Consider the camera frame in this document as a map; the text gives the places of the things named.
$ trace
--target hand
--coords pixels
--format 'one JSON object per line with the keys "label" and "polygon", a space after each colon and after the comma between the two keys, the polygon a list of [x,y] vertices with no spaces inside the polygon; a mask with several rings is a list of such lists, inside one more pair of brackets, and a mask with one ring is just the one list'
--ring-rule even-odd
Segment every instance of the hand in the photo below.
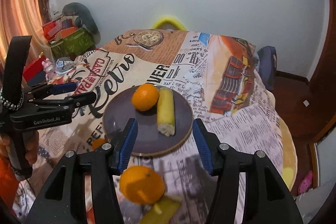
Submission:
{"label": "hand", "polygon": [[[10,142],[11,142],[11,139],[7,134],[0,135],[0,156],[8,158],[8,153],[10,153],[10,150],[9,150]],[[26,160],[28,161],[29,165],[32,166],[37,161],[37,153],[39,149],[38,131],[34,132],[34,136],[27,143],[26,149],[27,149]]]}

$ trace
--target orange curtain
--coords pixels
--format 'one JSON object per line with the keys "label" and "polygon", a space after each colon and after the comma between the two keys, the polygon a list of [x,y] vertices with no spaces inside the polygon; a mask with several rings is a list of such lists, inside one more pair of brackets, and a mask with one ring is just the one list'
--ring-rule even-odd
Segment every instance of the orange curtain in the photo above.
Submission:
{"label": "orange curtain", "polygon": [[38,0],[0,0],[0,62],[4,65],[12,37],[31,35],[27,64],[41,52],[53,60],[51,48],[43,36]]}

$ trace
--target orange fabric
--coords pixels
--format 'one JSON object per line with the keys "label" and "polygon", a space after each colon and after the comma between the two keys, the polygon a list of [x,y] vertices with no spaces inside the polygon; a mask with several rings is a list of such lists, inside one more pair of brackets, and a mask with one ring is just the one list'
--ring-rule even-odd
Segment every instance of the orange fabric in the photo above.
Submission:
{"label": "orange fabric", "polygon": [[19,182],[16,180],[10,163],[0,157],[0,196],[8,208],[13,207]]}

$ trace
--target wooden floor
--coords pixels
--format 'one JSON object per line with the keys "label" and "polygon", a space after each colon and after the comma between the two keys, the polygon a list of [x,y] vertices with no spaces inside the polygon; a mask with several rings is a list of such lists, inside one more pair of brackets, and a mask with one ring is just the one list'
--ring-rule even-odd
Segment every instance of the wooden floor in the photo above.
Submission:
{"label": "wooden floor", "polygon": [[330,121],[332,111],[323,104],[323,96],[313,95],[305,82],[276,76],[274,90],[276,111],[287,124],[296,149],[298,173],[292,195],[297,195],[299,183],[312,169],[308,143]]}

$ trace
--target orange fruit on plate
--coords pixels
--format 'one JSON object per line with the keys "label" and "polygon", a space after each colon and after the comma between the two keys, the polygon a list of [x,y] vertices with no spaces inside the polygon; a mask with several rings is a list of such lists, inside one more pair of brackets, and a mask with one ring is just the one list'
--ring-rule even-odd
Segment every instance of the orange fruit on plate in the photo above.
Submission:
{"label": "orange fruit on plate", "polygon": [[105,139],[96,139],[94,140],[91,145],[92,145],[92,149],[96,150],[98,147],[100,147],[101,145],[103,145],[104,143],[108,143],[107,140]]}
{"label": "orange fruit on plate", "polygon": [[159,99],[159,91],[152,84],[143,84],[139,86],[132,96],[132,105],[136,110],[150,110]]}
{"label": "orange fruit on plate", "polygon": [[132,166],[120,176],[119,188],[129,201],[138,204],[154,204],[165,192],[162,177],[146,166]]}

